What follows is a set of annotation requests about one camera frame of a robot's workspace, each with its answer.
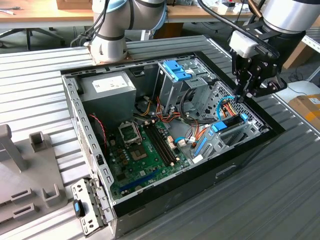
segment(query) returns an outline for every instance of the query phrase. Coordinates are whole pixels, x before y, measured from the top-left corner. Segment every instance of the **yellow wire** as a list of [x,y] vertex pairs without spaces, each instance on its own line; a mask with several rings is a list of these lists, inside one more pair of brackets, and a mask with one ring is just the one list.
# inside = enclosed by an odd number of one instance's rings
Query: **yellow wire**
[[235,110],[232,108],[230,102],[228,102],[228,104],[229,104],[229,107],[230,107],[231,111],[232,111],[235,115],[237,115],[236,112],[235,112]]
[[149,111],[150,111],[150,105],[151,105],[151,101],[149,101],[148,107],[147,107],[146,111],[145,111],[144,113],[140,114],[140,116],[144,117],[145,115],[147,115],[147,114],[149,113]]

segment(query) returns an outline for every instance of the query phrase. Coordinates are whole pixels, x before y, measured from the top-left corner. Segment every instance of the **ram slot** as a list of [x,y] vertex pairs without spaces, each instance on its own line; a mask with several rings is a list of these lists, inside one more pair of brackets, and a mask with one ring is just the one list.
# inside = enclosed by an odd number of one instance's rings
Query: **ram slot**
[[168,145],[163,140],[162,136],[158,133],[158,129],[154,125],[146,126],[144,131],[149,137],[150,141],[152,142],[166,167],[171,163],[175,163],[177,161]]

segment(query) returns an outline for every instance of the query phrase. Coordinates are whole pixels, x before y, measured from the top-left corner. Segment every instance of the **office chair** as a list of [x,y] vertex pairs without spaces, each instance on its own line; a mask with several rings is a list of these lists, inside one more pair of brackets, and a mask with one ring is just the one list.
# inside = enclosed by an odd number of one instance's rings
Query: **office chair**
[[[6,36],[12,35],[12,34],[22,32],[22,31],[26,31],[26,45],[27,45],[28,51],[31,50],[31,37],[33,36],[32,31],[48,35],[48,36],[53,37],[55,39],[59,39],[61,46],[66,45],[65,39],[62,36],[59,36],[58,34],[43,30],[41,28],[14,28],[14,29],[10,29],[8,31],[0,33],[0,39],[4,38]],[[4,46],[3,42],[0,41],[0,48],[2,48],[3,46]]]

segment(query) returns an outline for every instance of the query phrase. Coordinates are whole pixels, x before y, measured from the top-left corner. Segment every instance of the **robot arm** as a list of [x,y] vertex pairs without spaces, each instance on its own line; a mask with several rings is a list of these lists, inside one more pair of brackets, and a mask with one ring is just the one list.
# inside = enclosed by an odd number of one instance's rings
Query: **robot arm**
[[90,51],[98,62],[118,62],[127,56],[125,30],[157,30],[166,19],[165,0],[93,0],[94,22],[97,24],[96,36]]
[[261,14],[250,0],[249,4],[258,22],[236,26],[208,8],[202,0],[201,7],[228,24],[235,31],[230,40],[232,73],[236,76],[234,94],[237,101],[252,96],[261,97],[287,87],[279,73],[283,64],[320,14],[318,0],[270,0]]

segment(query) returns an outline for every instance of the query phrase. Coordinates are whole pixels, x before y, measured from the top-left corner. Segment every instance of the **blue cable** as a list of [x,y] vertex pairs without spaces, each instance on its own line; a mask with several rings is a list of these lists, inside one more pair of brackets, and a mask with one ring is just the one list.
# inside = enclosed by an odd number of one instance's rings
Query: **blue cable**
[[184,138],[183,136],[177,137],[177,138],[174,140],[174,142],[177,143],[177,142],[179,142],[181,139],[185,139],[185,138]]
[[223,98],[221,98],[221,100],[219,101],[218,105],[216,106],[216,115],[218,116],[218,119],[221,120],[221,117],[220,117],[220,106],[221,106],[221,103],[223,100],[225,99],[235,99],[234,96],[225,96]]

